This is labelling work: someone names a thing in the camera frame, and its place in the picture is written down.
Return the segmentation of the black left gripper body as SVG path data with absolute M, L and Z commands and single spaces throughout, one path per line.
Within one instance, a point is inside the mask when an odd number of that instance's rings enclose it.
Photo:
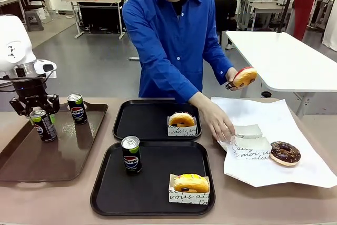
M 13 87 L 19 101 L 26 111 L 32 111 L 34 107 L 40 107 L 47 111 L 48 101 L 45 91 L 46 84 L 43 77 L 37 79 L 25 79 L 13 81 Z

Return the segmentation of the black Pepsi can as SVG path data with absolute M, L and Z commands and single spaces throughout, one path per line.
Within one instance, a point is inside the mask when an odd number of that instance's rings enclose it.
M 33 110 L 29 117 L 42 141 L 51 142 L 57 138 L 57 131 L 53 121 L 45 110 Z
M 135 175 L 141 172 L 140 140 L 136 136 L 127 136 L 122 142 L 123 161 L 126 172 Z
M 67 97 L 68 106 L 73 117 L 74 123 L 81 125 L 88 120 L 85 105 L 81 94 L 75 93 Z

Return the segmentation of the tan glazed donut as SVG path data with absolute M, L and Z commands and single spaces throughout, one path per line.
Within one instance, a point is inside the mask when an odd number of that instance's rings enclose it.
M 194 118 L 186 112 L 176 112 L 169 117 L 168 125 L 176 127 L 191 127 L 195 125 Z

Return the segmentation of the yellow iced donut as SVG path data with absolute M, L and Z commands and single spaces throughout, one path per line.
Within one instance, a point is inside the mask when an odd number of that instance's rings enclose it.
M 208 193 L 210 185 L 205 177 L 198 174 L 183 174 L 174 178 L 173 188 L 178 192 Z

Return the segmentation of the yellow frosted donut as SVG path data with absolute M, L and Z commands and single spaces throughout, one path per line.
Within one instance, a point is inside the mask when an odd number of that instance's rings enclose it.
M 210 190 L 208 193 L 188 193 L 188 192 L 178 192 L 173 188 L 174 178 L 178 175 L 170 174 L 170 182 L 168 188 L 168 201 L 172 203 L 184 203 L 184 204 L 197 204 L 197 205 L 207 205 L 210 201 L 211 194 L 211 184 L 208 177 L 205 177 L 210 185 Z

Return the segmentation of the black tongs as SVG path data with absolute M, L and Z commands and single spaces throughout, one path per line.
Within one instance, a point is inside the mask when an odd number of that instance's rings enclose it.
M 226 87 L 227 90 L 231 90 L 231 91 L 235 91 L 235 90 L 239 89 L 239 87 L 236 86 L 236 80 L 235 79 L 228 82 L 225 87 Z

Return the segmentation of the red iced donut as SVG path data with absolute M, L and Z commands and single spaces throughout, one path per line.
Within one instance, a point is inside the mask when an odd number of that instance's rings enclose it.
M 244 88 L 255 81 L 257 78 L 257 71 L 255 68 L 249 66 L 237 72 L 233 79 L 233 85 L 237 88 Z

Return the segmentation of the white script-printed paper box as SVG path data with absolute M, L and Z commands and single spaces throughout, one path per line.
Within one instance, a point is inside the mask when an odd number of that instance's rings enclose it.
M 235 125 L 235 136 L 238 138 L 256 139 L 261 138 L 263 133 L 257 124 Z
M 271 149 L 272 146 L 265 137 L 253 139 L 235 137 L 232 145 L 234 156 L 246 160 L 268 159 Z

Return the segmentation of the person's left forearm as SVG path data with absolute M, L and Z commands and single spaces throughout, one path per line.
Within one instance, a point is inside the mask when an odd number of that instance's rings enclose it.
M 226 79 L 226 73 L 229 68 L 234 67 L 226 57 L 219 43 L 214 44 L 208 51 L 206 61 L 211 65 L 217 78 Z

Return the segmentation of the person's right forearm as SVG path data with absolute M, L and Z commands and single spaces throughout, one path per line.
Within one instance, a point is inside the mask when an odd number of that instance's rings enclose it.
M 214 105 L 202 94 L 169 60 L 160 59 L 155 64 L 157 70 L 154 81 L 165 91 L 174 92 L 175 98 L 189 102 L 201 111 L 211 111 Z

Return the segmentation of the person's right hand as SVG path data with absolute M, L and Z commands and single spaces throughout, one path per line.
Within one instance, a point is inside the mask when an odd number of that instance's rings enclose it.
M 202 110 L 202 114 L 213 137 L 217 141 L 229 143 L 235 135 L 235 129 L 227 114 L 213 102 Z

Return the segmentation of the person's left hand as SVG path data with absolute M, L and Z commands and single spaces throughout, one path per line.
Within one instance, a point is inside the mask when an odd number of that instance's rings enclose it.
M 230 82 L 231 80 L 233 80 L 236 74 L 237 74 L 237 70 L 234 67 L 229 68 L 226 73 L 227 81 Z

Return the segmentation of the gray stool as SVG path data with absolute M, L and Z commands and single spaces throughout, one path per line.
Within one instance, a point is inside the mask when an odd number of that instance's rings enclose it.
M 28 32 L 44 30 L 44 26 L 37 11 L 25 11 L 24 15 Z

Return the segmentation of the black plastic tray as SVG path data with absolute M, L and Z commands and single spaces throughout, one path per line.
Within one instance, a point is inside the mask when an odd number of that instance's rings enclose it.
M 169 202 L 170 174 L 195 173 L 212 181 L 206 148 L 194 141 L 144 141 L 140 144 L 142 170 L 127 174 L 120 143 L 103 158 L 90 198 L 99 215 L 199 216 L 215 203 L 212 189 L 207 205 Z
M 186 112 L 196 117 L 195 136 L 169 136 L 167 118 L 176 112 Z M 141 141 L 194 140 L 202 133 L 199 111 L 187 103 L 174 99 L 133 99 L 122 103 L 112 130 L 122 140 L 136 136 Z

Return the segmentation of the background table with black panel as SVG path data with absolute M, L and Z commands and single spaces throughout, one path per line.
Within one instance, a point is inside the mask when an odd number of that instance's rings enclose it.
M 125 34 L 122 21 L 124 0 L 62 0 L 72 9 L 77 34 L 75 39 L 92 32 L 112 32 L 122 39 Z

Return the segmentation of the person in blue shirt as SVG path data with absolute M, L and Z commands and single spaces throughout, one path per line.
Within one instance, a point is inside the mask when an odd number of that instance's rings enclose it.
M 160 59 L 169 60 L 202 91 L 205 58 L 219 43 L 214 0 L 128 0 L 122 13 L 140 58 L 140 97 L 175 98 L 174 92 L 160 89 L 154 81 Z

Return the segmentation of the seated person in black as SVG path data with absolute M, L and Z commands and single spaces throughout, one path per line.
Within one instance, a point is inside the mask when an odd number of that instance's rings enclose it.
M 216 33 L 219 37 L 219 43 L 222 44 L 222 32 L 237 30 L 237 21 L 235 19 L 237 0 L 214 1 Z

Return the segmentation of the white paper sheet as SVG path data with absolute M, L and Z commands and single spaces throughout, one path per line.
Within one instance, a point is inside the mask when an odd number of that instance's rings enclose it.
M 286 167 L 270 158 L 248 159 L 244 156 L 239 159 L 234 153 L 232 143 L 220 142 L 220 146 L 227 151 L 224 174 L 254 187 L 281 183 L 299 183 L 323 188 L 337 186 L 337 175 L 300 131 L 285 100 L 262 103 L 214 97 L 212 101 L 227 113 L 234 126 L 257 124 L 270 143 L 289 143 L 301 154 L 297 165 Z

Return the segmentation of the gray workbench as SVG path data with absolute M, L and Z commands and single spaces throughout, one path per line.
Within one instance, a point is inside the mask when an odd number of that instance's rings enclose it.
M 276 1 L 258 1 L 258 0 L 246 0 L 247 8 L 245 11 L 244 26 L 242 30 L 244 31 L 254 31 L 256 17 L 258 14 L 267 14 L 266 21 L 263 28 L 269 25 L 272 14 L 286 14 L 290 13 L 292 7 L 290 6 L 288 10 L 285 10 L 285 6 L 278 5 Z

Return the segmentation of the white side table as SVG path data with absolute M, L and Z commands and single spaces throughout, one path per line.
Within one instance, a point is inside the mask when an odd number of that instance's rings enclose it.
M 337 62 L 285 32 L 228 31 L 227 37 L 268 89 L 292 92 L 302 118 L 317 93 L 337 93 Z

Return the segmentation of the chocolate sprinkled donut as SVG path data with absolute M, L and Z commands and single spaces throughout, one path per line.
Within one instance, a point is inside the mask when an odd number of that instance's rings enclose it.
M 299 150 L 289 143 L 272 142 L 271 147 L 270 158 L 283 166 L 295 166 L 301 159 Z

